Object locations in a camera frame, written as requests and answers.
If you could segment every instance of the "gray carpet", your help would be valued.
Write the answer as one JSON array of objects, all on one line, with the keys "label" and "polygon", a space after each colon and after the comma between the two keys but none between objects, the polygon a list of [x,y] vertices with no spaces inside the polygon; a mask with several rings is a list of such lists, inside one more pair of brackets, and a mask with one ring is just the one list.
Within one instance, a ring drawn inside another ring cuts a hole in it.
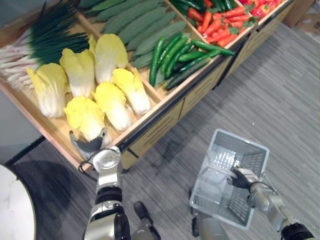
[{"label": "gray carpet", "polygon": [[[269,179],[284,202],[320,237],[319,44],[284,25],[166,134],[123,177],[126,214],[143,201],[164,240],[194,239],[188,190],[215,129],[270,149]],[[37,239],[79,240],[94,203],[95,183],[47,141],[12,169],[36,208]],[[279,240],[255,212],[247,231],[223,224],[231,240]]]}]

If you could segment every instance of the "black cable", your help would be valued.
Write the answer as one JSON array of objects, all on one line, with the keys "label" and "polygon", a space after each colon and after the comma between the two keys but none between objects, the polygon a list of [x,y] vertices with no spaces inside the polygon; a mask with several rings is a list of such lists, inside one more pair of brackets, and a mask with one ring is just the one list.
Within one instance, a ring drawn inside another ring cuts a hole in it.
[{"label": "black cable", "polygon": [[94,178],[93,176],[90,176],[88,173],[86,173],[86,171],[83,169],[83,165],[84,164],[90,164],[91,166],[93,166],[93,164],[89,161],[82,161],[80,163],[80,165],[78,166],[78,170],[80,173],[86,175],[87,177],[89,177],[90,179],[94,180],[94,181],[98,181],[98,179]]},{"label": "black cable", "polygon": [[250,191],[250,188],[252,187],[252,185],[254,185],[254,184],[263,184],[263,185],[265,185],[265,186],[267,186],[268,188],[270,188],[276,195],[278,195],[278,193],[276,192],[276,190],[272,187],[272,186],[270,186],[269,184],[266,184],[265,182],[263,182],[263,181],[255,181],[255,182],[253,182],[253,183],[251,183],[250,185],[249,185],[249,193],[251,193],[251,191]]}]

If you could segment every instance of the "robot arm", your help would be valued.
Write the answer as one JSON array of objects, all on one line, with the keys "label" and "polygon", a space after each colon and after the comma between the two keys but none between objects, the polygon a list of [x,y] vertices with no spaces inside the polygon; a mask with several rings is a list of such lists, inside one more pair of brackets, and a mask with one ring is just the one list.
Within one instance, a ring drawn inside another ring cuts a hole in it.
[{"label": "robot arm", "polygon": [[233,172],[237,178],[232,179],[232,184],[235,187],[249,190],[248,205],[264,213],[284,240],[305,240],[314,237],[303,224],[293,217],[276,191],[269,185],[260,182],[251,170],[236,167]]},{"label": "robot arm", "polygon": [[129,221],[122,206],[120,151],[117,147],[103,149],[91,159],[99,177],[84,239],[129,240]]}]

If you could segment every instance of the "shelf drawer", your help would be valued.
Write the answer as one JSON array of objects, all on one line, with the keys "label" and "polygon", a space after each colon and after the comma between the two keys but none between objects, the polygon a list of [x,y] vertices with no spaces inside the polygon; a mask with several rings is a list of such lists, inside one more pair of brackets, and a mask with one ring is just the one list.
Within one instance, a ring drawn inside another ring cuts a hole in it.
[{"label": "shelf drawer", "polygon": [[130,149],[139,157],[147,152],[178,122],[182,105],[183,100],[181,100],[152,127],[150,127],[144,135],[130,146]]},{"label": "shelf drawer", "polygon": [[137,156],[134,156],[128,150],[121,153],[121,163],[124,169],[129,169],[137,160]]},{"label": "shelf drawer", "polygon": [[180,119],[183,118],[218,83],[231,57],[225,59],[209,76],[194,88],[184,99]]}]

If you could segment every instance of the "cucumber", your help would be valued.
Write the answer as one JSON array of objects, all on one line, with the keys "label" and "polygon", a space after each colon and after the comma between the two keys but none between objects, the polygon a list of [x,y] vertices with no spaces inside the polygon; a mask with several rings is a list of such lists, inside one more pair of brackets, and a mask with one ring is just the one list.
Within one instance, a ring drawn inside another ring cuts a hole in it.
[{"label": "cucumber", "polygon": [[121,32],[119,32],[118,37],[126,45],[130,40],[132,40],[139,33],[142,33],[152,23],[162,18],[166,14],[166,9],[166,7],[157,7],[139,16],[130,22]]},{"label": "cucumber", "polygon": [[103,0],[81,0],[78,7],[81,9],[90,8],[98,3],[102,2]]},{"label": "cucumber", "polygon": [[149,0],[139,3],[134,7],[131,7],[110,18],[103,27],[103,33],[117,34],[132,20],[148,11],[151,11],[152,9],[155,9],[161,4],[163,4],[163,0]]},{"label": "cucumber", "polygon": [[195,73],[197,70],[202,68],[203,66],[210,63],[211,58],[206,57],[202,61],[198,62],[196,65],[192,66],[188,70],[184,71],[182,74],[179,74],[177,77],[172,77],[171,79],[167,80],[164,84],[164,89],[169,91],[173,89],[174,87],[181,84],[184,80],[186,80],[188,77],[190,77],[193,73]]},{"label": "cucumber", "polygon": [[151,64],[152,56],[152,51],[148,52],[147,54],[141,55],[133,61],[132,65],[137,69],[142,69],[146,66],[149,66]]},{"label": "cucumber", "polygon": [[103,2],[100,2],[98,5],[95,5],[91,8],[92,11],[102,11],[105,9],[108,9],[114,5],[117,5],[121,2],[124,2],[125,0],[105,0]]},{"label": "cucumber", "polygon": [[176,13],[174,11],[171,11],[164,15],[161,19],[155,21],[152,23],[146,30],[139,33],[134,39],[132,39],[128,45],[126,46],[127,51],[133,51],[135,50],[138,45],[147,37],[153,35],[155,32],[159,31],[163,27],[167,26],[168,23],[171,22],[172,19],[174,19],[176,16]]},{"label": "cucumber", "polygon": [[172,24],[169,24],[168,26],[164,27],[157,33],[149,36],[144,41],[142,41],[139,44],[139,46],[136,48],[133,56],[143,55],[152,51],[159,38],[166,37],[166,39],[170,39],[176,33],[184,32],[186,26],[187,26],[187,23],[185,23],[184,21],[176,21]]},{"label": "cucumber", "polygon": [[117,5],[114,5],[112,7],[109,7],[103,11],[101,11],[95,18],[96,22],[105,22],[106,20],[110,19],[111,17],[123,12],[124,10],[127,10],[128,8],[131,8],[138,3],[143,2],[144,0],[126,0],[124,2],[121,2]]}]

